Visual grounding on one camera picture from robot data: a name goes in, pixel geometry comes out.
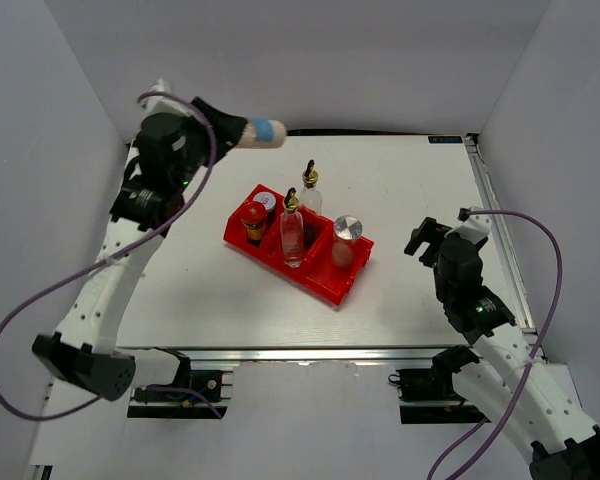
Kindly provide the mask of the orange-labelled spice bottle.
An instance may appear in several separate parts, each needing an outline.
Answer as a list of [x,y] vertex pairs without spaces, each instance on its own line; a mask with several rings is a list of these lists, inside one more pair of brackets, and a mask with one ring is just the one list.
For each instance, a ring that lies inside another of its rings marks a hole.
[[268,218],[265,206],[257,201],[250,201],[241,207],[240,220],[246,229],[249,243],[259,246],[267,230]]

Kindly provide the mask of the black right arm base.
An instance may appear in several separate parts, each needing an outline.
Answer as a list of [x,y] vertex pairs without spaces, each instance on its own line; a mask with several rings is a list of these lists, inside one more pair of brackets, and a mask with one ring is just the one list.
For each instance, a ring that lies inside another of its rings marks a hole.
[[399,369],[388,375],[398,391],[403,425],[477,424],[486,417],[429,369]]

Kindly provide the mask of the blue label sticker right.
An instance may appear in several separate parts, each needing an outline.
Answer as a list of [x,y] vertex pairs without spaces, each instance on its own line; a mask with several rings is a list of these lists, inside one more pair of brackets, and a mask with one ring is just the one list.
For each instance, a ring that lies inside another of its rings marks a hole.
[[458,135],[430,135],[428,136],[430,144],[463,144],[464,139]]

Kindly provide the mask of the white-lidded red spice jar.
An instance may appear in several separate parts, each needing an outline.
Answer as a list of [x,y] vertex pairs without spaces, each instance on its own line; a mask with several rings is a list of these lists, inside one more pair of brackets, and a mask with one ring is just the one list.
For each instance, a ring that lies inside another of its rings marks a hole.
[[260,191],[253,197],[255,202],[261,203],[266,211],[267,225],[271,227],[276,221],[277,198],[269,191]]

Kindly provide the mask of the gold-spout clear oil bottle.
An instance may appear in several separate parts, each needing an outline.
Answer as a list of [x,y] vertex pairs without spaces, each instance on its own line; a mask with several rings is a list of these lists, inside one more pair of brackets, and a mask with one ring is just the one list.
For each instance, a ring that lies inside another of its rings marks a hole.
[[299,267],[304,258],[304,223],[299,206],[296,189],[291,187],[283,199],[280,234],[284,262],[293,268]]

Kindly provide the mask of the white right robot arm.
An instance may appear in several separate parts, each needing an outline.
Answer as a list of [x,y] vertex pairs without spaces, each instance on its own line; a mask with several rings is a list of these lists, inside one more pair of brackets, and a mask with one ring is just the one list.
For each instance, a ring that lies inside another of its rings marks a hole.
[[494,210],[463,209],[450,227],[427,217],[404,252],[425,251],[444,314],[465,344],[432,360],[431,384],[441,397],[473,404],[493,429],[451,478],[467,473],[499,435],[516,447],[534,479],[600,479],[600,425],[554,380],[505,303],[483,283],[480,250]]

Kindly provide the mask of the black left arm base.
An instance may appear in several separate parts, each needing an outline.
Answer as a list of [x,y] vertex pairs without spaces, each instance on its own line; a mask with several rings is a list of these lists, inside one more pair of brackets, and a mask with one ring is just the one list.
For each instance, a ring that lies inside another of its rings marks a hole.
[[135,388],[129,419],[221,420],[232,396],[233,370],[215,360],[180,352],[180,366],[168,385]]

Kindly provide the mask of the silver-lidded clear jar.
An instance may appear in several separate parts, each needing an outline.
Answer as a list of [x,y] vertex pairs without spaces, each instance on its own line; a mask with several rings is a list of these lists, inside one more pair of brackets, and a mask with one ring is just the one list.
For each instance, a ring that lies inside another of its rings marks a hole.
[[287,137],[287,129],[277,120],[251,118],[247,120],[237,148],[274,149],[280,148]]

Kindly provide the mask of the gold-spout bottle with dark sauce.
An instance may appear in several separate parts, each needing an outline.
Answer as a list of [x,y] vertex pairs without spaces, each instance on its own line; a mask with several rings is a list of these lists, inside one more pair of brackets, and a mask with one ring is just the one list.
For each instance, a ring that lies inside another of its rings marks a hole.
[[[315,160],[310,159],[302,173],[303,190],[300,195],[301,206],[306,212],[320,215],[322,211],[322,194],[317,189],[318,172],[315,170]],[[315,242],[317,230],[311,216],[304,220],[304,247],[309,249]]]

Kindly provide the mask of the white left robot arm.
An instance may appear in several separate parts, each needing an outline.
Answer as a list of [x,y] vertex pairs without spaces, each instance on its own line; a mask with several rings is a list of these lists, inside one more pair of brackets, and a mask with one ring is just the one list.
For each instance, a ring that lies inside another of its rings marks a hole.
[[117,335],[145,267],[171,224],[191,201],[184,191],[201,167],[211,168],[238,146],[245,117],[221,112],[201,98],[167,92],[140,101],[145,117],[132,142],[120,191],[98,260],[54,333],[36,337],[32,351],[61,380],[103,399],[157,385],[179,399],[191,387],[188,360],[173,350],[120,350]]

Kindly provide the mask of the clear jar with white granules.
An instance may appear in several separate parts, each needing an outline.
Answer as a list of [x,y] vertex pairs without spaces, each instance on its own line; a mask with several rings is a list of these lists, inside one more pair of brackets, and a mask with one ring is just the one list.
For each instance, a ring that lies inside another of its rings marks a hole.
[[332,247],[332,263],[338,268],[349,266],[353,260],[353,247],[362,237],[363,225],[352,215],[342,215],[333,222],[334,244]]

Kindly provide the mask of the red plastic organizer bin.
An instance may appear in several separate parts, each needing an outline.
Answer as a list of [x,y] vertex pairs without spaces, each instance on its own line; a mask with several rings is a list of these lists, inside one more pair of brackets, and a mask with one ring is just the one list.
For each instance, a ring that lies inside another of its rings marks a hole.
[[337,267],[332,261],[332,248],[336,243],[333,221],[327,217],[300,209],[304,224],[315,230],[315,241],[305,252],[300,266],[293,268],[284,262],[280,227],[277,222],[263,233],[260,243],[248,239],[242,222],[244,206],[259,193],[269,193],[276,199],[275,213],[283,213],[283,195],[262,185],[257,185],[229,216],[223,239],[236,250],[264,268],[278,273],[282,278],[303,287],[318,298],[339,305],[354,285],[356,276],[368,262],[374,242],[364,236],[352,245],[353,258],[346,267]]

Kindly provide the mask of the aluminium table frame rail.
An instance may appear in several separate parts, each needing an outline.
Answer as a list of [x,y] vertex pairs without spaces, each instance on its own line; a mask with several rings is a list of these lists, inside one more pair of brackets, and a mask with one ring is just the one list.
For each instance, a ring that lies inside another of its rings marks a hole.
[[[467,133],[463,139],[480,192],[483,208],[500,210],[500,202],[480,152],[479,135],[477,133]],[[534,345],[538,337],[538,329],[529,308],[526,290],[506,218],[496,215],[493,218],[493,222],[494,225],[492,226],[491,233],[507,284],[507,305],[514,313],[519,326],[525,334],[525,338],[530,340],[531,344]]]

